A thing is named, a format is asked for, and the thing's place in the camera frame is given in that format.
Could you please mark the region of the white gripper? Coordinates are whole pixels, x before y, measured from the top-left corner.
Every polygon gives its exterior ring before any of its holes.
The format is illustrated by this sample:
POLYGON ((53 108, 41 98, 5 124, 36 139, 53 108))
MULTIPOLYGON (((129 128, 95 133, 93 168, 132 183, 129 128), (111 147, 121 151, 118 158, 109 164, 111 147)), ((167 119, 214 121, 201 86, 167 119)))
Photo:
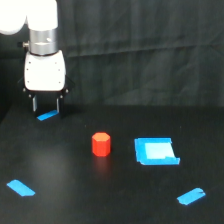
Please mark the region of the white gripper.
MULTIPOLYGON (((75 83, 66 75, 66 66, 63 53, 59 50, 53 55, 33 55, 26 53, 24 75, 18 81, 24 91, 29 92, 60 92, 68 93, 75 87, 75 83)), ((32 110, 36 117, 38 114, 37 96, 32 98, 32 110)), ((57 112, 64 116, 64 97, 57 97, 57 112)))

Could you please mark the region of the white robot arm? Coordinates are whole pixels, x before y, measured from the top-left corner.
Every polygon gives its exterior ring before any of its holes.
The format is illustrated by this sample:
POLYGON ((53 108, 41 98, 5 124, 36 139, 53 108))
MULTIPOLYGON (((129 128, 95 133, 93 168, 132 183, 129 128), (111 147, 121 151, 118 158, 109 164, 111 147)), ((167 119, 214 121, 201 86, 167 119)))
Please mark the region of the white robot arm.
POLYGON ((61 114, 65 95, 74 87, 66 76, 63 52, 58 48, 57 0, 0 0, 0 34, 14 35, 24 25, 29 40, 22 42, 26 50, 22 89, 32 99, 37 112, 37 92, 56 92, 57 109, 61 114))

